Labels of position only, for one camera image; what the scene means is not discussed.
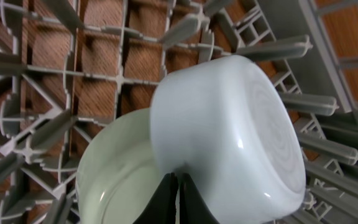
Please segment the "pale green bowl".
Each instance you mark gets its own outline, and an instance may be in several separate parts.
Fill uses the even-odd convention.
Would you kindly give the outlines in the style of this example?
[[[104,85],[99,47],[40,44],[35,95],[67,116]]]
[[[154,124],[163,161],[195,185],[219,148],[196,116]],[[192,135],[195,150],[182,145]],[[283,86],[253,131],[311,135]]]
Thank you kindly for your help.
[[[121,116],[90,142],[76,172],[81,224],[134,223],[162,176],[149,134],[149,109]]]

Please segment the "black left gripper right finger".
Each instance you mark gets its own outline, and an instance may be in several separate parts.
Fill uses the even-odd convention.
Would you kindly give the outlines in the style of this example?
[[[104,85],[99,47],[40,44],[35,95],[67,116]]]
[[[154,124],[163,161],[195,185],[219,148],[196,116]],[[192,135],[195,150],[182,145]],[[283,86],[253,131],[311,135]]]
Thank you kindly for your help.
[[[218,224],[193,182],[183,174],[180,183],[180,224]]]

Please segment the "small light blue bowl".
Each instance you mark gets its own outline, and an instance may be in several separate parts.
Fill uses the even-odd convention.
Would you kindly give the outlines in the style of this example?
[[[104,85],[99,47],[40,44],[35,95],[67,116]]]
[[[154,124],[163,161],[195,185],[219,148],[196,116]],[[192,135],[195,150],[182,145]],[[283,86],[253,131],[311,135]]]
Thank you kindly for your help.
[[[219,223],[265,223],[297,211],[304,160],[264,71],[232,55],[167,75],[150,106],[161,172],[187,173]]]

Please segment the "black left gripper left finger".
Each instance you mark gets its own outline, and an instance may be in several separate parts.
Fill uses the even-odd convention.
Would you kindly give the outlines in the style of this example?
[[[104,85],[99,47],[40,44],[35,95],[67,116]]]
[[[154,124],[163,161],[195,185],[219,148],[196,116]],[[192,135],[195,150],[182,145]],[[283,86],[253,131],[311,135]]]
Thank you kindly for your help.
[[[177,177],[174,173],[165,174],[134,224],[175,224],[177,192]]]

